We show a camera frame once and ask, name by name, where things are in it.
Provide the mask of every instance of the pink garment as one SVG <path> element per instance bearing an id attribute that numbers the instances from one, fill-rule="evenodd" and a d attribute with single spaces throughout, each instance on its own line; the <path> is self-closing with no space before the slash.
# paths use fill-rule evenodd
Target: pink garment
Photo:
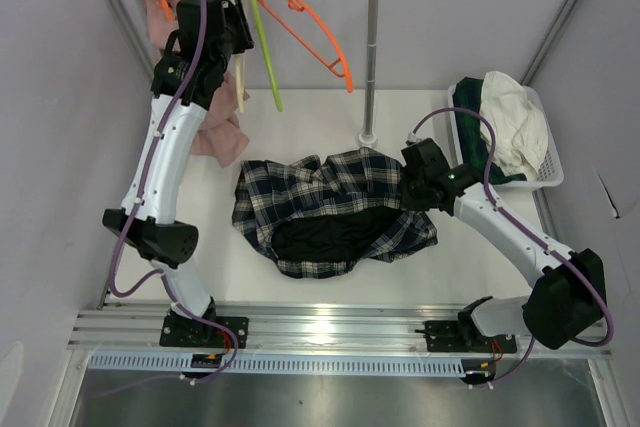
<path id="1" fill-rule="evenodd" d="M 175 11 L 179 0 L 168 1 Z M 164 49 L 169 34 L 178 28 L 178 21 L 167 21 L 158 0 L 145 0 L 145 4 L 149 39 L 155 47 Z M 245 93 L 244 98 L 246 100 L 249 96 Z M 193 155 L 215 157 L 222 167 L 238 158 L 249 144 L 249 138 L 240 131 L 240 122 L 234 113 L 237 108 L 235 78 L 225 73 L 224 82 L 213 94 L 209 112 L 191 144 Z"/>

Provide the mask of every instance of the white table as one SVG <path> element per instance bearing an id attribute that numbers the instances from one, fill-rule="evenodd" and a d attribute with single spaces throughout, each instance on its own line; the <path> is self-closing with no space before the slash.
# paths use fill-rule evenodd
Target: white table
<path id="1" fill-rule="evenodd" d="M 271 91 L 253 90 L 240 116 L 251 142 L 241 159 L 290 163 L 310 154 L 327 155 L 357 149 L 364 94 L 332 90 L 285 90 L 284 112 L 276 111 Z M 380 91 L 376 132 L 380 152 L 401 160 L 409 130 L 428 112 L 446 107 L 445 91 Z M 433 137 L 451 159 L 446 115 L 425 124 L 421 137 Z M 528 295 L 519 272 L 484 238 L 457 219 L 432 211 L 438 245 L 391 264 L 364 260 L 353 272 L 325 280 L 291 279 L 256 253 L 231 225 L 239 163 L 226 169 L 209 157 L 191 157 L 180 188 L 177 220 L 198 227 L 195 259 L 216 301 L 331 303 L 408 307 L 464 304 L 485 295 Z M 534 226 L 540 222 L 531 193 L 504 192 L 502 198 Z M 118 285 L 129 287 L 149 269 L 127 247 Z M 166 299 L 152 279 L 135 299 Z"/>

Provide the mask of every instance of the white plastic basket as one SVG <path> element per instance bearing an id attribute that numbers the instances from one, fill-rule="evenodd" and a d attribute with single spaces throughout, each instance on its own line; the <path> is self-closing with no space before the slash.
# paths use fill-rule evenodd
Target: white plastic basket
<path id="1" fill-rule="evenodd" d="M 533 104 L 538 107 L 544 114 L 544 109 L 542 108 L 542 102 L 540 102 L 538 93 L 531 87 L 525 86 L 524 89 L 527 92 L 529 100 L 533 102 Z M 449 87 L 449 107 L 456 107 L 455 105 L 453 105 L 453 94 L 455 91 L 455 85 Z M 455 112 L 449 113 L 449 119 L 451 125 L 451 135 L 453 136 L 453 146 L 455 148 L 456 155 L 455 162 L 457 162 L 456 165 L 460 165 L 463 163 L 463 160 L 462 151 L 460 150 L 460 139 L 458 138 L 458 128 L 456 124 Z M 526 189 L 533 191 L 542 187 L 555 187 L 556 185 L 560 185 L 562 183 L 562 181 L 564 180 L 564 172 L 562 171 L 560 157 L 558 156 L 558 149 L 556 149 L 556 143 L 553 141 L 553 135 L 551 135 L 551 129 L 549 128 L 548 122 L 547 130 L 549 132 L 549 146 L 547 147 L 547 155 L 544 158 L 544 162 L 542 162 L 540 170 L 538 171 L 538 178 L 531 181 L 514 180 L 506 184 L 496 185 L 495 188 L 497 190 Z"/>

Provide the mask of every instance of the black and white plaid fabric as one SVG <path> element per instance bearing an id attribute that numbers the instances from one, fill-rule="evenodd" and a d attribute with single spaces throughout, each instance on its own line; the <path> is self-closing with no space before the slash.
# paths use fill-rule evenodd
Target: black and white plaid fabric
<path id="1" fill-rule="evenodd" d="M 245 161 L 236 187 L 233 225 L 259 253 L 289 277 L 322 279 L 350 272 L 360 259 L 384 262 L 407 257 L 437 243 L 436 228 L 424 212 L 403 212 L 359 259 L 348 262 L 292 262 L 278 259 L 271 240 L 284 222 L 360 212 L 385 206 L 400 209 L 401 164 L 375 150 L 318 156 L 291 165 Z"/>

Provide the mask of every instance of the white wall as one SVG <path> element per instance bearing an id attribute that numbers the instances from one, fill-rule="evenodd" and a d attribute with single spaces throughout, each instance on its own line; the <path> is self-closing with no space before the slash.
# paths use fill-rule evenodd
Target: white wall
<path id="1" fill-rule="evenodd" d="M 333 29 L 364 85 L 367 0 L 305 0 Z M 445 88 L 465 75 L 501 70 L 520 78 L 563 0 L 380 0 L 378 86 Z M 270 5 L 333 60 L 313 21 Z M 263 19 L 278 81 L 290 88 L 340 88 L 334 78 L 269 14 Z M 260 49 L 249 54 L 249 86 L 268 87 Z"/>
<path id="2" fill-rule="evenodd" d="M 95 305 L 137 163 L 148 80 L 103 0 L 0 0 L 0 353 L 26 344 L 3 426 L 41 425 L 78 309 Z"/>
<path id="3" fill-rule="evenodd" d="M 584 0 L 543 65 L 540 93 L 565 172 L 549 189 L 565 240 L 605 260 L 614 355 L 640 424 L 640 3 Z M 614 219 L 598 177 L 619 210 Z"/>

